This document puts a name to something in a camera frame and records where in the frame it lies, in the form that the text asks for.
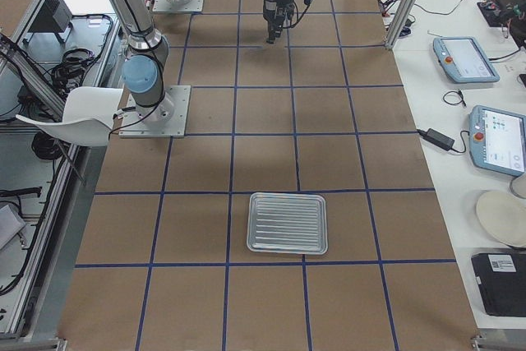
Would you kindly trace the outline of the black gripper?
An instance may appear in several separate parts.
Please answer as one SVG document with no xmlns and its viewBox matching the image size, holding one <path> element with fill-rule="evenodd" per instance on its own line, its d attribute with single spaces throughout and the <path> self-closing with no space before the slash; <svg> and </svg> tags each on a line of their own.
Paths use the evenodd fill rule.
<svg viewBox="0 0 526 351">
<path fill-rule="evenodd" d="M 264 0 L 263 16 L 267 22 L 268 44 L 274 44 L 281 36 L 282 29 L 293 27 L 292 19 L 295 12 L 293 0 Z"/>
</svg>

